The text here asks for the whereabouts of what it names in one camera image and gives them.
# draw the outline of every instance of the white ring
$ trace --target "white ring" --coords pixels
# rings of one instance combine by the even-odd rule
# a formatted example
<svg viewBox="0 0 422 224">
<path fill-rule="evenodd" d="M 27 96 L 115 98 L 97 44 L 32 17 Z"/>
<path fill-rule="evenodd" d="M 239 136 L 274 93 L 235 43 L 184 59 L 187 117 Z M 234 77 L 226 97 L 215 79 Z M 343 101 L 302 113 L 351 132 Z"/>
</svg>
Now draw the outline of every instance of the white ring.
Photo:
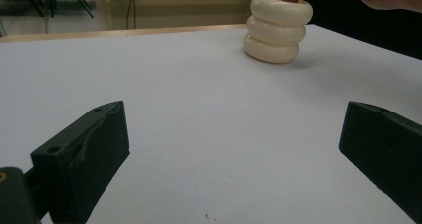
<svg viewBox="0 0 422 224">
<path fill-rule="evenodd" d="M 243 39 L 243 49 L 250 56 L 269 63 L 287 63 L 298 54 L 298 45 L 289 47 L 274 46 L 260 42 L 247 33 Z"/>
<path fill-rule="evenodd" d="M 249 34 L 257 40 L 278 46 L 293 46 L 305 36 L 305 26 L 279 26 L 264 22 L 253 15 L 246 22 Z"/>
<path fill-rule="evenodd" d="M 252 0 L 251 12 L 261 20 L 285 26 L 303 26 L 313 16 L 313 8 L 303 0 Z"/>
</svg>

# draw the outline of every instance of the floor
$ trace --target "floor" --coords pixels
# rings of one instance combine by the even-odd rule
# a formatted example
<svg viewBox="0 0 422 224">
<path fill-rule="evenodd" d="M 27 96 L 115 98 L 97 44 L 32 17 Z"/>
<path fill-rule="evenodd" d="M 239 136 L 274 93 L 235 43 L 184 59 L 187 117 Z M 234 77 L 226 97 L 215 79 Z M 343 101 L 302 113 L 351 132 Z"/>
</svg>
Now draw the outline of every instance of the floor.
<svg viewBox="0 0 422 224">
<path fill-rule="evenodd" d="M 92 8 L 94 18 L 83 9 L 77 0 L 57 0 L 55 16 L 50 10 L 42 8 L 45 17 L 40 17 L 27 1 L 0 1 L 0 34 L 42 34 L 98 31 L 96 0 L 86 0 Z"/>
</svg>

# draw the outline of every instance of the white surface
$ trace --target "white surface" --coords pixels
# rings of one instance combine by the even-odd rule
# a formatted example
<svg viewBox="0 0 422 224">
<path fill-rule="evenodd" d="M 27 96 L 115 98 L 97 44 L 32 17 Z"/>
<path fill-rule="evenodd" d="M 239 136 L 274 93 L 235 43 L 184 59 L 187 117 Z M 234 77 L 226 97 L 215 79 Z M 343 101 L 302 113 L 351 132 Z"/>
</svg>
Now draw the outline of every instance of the white surface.
<svg viewBox="0 0 422 224">
<path fill-rule="evenodd" d="M 89 223 L 413 223 L 338 143 L 349 101 L 422 123 L 421 61 L 307 26 L 269 65 L 245 33 L 0 44 L 0 166 L 124 100 L 131 156 Z"/>
</svg>

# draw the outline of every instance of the black cable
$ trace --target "black cable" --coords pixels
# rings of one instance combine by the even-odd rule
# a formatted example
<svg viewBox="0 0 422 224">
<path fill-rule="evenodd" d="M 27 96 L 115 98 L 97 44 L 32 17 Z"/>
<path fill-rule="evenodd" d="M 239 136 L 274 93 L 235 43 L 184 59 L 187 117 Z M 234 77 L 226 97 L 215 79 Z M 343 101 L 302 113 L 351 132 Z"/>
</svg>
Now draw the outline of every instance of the black cable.
<svg viewBox="0 0 422 224">
<path fill-rule="evenodd" d="M 129 15 L 130 15 L 130 8 L 133 3 L 133 29 L 136 28 L 136 0 L 129 1 L 129 7 L 127 8 L 126 14 L 126 28 L 129 29 Z"/>
</svg>

